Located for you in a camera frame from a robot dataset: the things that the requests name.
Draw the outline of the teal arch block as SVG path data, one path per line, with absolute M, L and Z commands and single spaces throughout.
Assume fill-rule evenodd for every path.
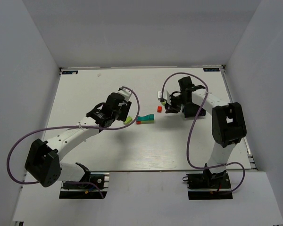
M 136 121 L 148 121 L 150 118 L 149 118 L 149 115 L 145 115 L 145 116 L 138 116 Z

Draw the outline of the long green block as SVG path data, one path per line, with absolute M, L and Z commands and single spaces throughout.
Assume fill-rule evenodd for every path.
M 141 124 L 153 124 L 154 122 L 154 120 L 141 121 Z

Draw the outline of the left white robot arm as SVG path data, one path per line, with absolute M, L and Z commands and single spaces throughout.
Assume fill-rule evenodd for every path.
M 35 140 L 26 159 L 25 169 L 43 186 L 56 181 L 80 182 L 86 186 L 91 172 L 80 163 L 62 163 L 63 158 L 88 138 L 109 128 L 115 121 L 125 121 L 132 92 L 121 89 L 111 93 L 106 102 L 96 105 L 75 126 L 48 140 Z

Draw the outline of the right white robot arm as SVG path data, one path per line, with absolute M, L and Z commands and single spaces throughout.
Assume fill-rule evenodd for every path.
M 165 90 L 158 92 L 158 99 L 164 105 L 166 113 L 182 112 L 186 118 L 197 118 L 201 111 L 212 117 L 212 136 L 215 141 L 209 160 L 201 167 L 202 178 L 198 183 L 212 187 L 226 175 L 229 157 L 238 143 L 246 136 L 247 129 L 241 104 L 226 102 L 209 92 L 208 85 L 195 85 L 194 76 L 183 73 L 179 91 L 171 94 Z

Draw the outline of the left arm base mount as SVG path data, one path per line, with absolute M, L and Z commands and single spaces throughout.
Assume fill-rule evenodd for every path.
M 82 182 L 63 181 L 59 199 L 102 200 L 108 193 L 109 173 L 91 173 Z

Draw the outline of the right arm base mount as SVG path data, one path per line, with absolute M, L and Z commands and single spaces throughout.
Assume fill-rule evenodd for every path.
M 209 179 L 204 173 L 190 173 L 183 177 L 187 184 L 189 200 L 232 200 L 231 182 L 227 173 L 217 179 Z

